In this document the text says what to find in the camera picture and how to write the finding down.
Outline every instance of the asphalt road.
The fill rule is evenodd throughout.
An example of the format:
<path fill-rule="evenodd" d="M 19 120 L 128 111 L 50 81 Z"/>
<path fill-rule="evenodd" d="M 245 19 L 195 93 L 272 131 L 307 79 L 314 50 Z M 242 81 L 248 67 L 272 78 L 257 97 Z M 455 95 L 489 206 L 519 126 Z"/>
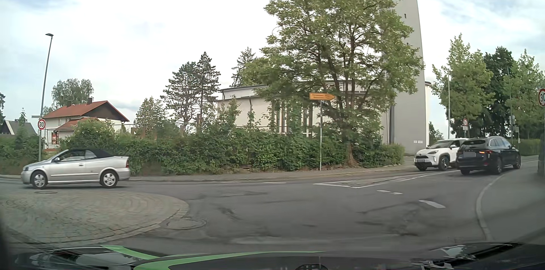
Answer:
<path fill-rule="evenodd" d="M 201 227 L 162 227 L 114 240 L 166 254 L 256 250 L 412 251 L 480 240 L 545 244 L 545 180 L 537 161 L 501 176 L 459 171 L 377 173 L 359 179 L 120 183 L 116 190 L 186 201 Z M 4 189 L 20 188 L 0 181 Z M 93 190 L 95 185 L 78 188 Z"/>

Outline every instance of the car door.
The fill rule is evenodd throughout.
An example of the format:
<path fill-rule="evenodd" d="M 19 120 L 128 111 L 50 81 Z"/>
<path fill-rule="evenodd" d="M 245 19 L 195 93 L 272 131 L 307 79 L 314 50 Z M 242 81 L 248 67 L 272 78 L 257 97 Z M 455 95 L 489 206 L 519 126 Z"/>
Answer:
<path fill-rule="evenodd" d="M 501 142 L 505 146 L 506 152 L 509 154 L 509 165 L 514 165 L 517 161 L 517 149 L 514 148 L 511 143 L 505 138 L 501 138 Z"/>
<path fill-rule="evenodd" d="M 448 150 L 448 155 L 450 155 L 450 162 L 456 162 L 456 153 L 458 152 L 461 144 L 462 144 L 462 141 L 460 140 L 452 141 L 451 145 L 454 145 L 454 147 Z"/>
<path fill-rule="evenodd" d="M 49 182 L 81 181 L 81 173 L 85 169 L 85 151 L 71 150 L 53 159 L 47 167 Z"/>
<path fill-rule="evenodd" d="M 500 153 L 501 161 L 503 162 L 504 166 L 511 165 L 511 154 L 509 153 L 509 149 L 504 146 L 504 143 L 500 138 L 490 139 L 489 145 L 490 148 L 493 148 Z"/>
<path fill-rule="evenodd" d="M 99 173 L 104 168 L 104 158 L 98 158 L 91 150 L 85 150 L 85 178 L 89 181 L 98 181 Z"/>

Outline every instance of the cloud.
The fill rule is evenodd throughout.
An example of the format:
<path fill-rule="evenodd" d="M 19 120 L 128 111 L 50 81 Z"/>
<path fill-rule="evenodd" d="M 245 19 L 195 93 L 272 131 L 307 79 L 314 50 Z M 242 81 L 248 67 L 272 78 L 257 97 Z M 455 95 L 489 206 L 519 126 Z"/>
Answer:
<path fill-rule="evenodd" d="M 109 100 L 133 120 L 142 100 L 158 98 L 172 72 L 207 51 L 223 87 L 247 46 L 257 51 L 275 27 L 269 0 L 0 0 L 0 92 L 4 114 L 38 114 L 49 37 L 53 33 L 45 104 L 60 79 L 89 78 L 95 100 Z M 459 33 L 472 48 L 525 47 L 539 62 L 544 0 L 418 0 L 426 80 L 443 65 Z M 444 108 L 431 101 L 431 120 L 446 134 Z"/>

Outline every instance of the manhole cover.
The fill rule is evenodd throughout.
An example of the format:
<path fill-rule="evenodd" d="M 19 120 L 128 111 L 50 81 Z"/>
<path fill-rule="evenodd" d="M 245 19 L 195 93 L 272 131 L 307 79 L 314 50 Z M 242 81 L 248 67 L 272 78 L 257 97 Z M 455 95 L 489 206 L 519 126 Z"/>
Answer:
<path fill-rule="evenodd" d="M 206 224 L 206 221 L 201 219 L 174 219 L 165 224 L 167 229 L 171 230 L 189 230 L 196 229 Z"/>

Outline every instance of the yellow direction sign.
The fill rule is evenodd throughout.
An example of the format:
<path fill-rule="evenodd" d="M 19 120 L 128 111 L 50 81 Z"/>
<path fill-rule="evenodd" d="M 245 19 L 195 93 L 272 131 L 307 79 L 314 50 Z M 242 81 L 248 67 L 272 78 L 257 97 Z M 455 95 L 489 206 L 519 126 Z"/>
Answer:
<path fill-rule="evenodd" d="M 329 93 L 310 93 L 310 100 L 331 101 L 335 99 L 333 94 Z"/>

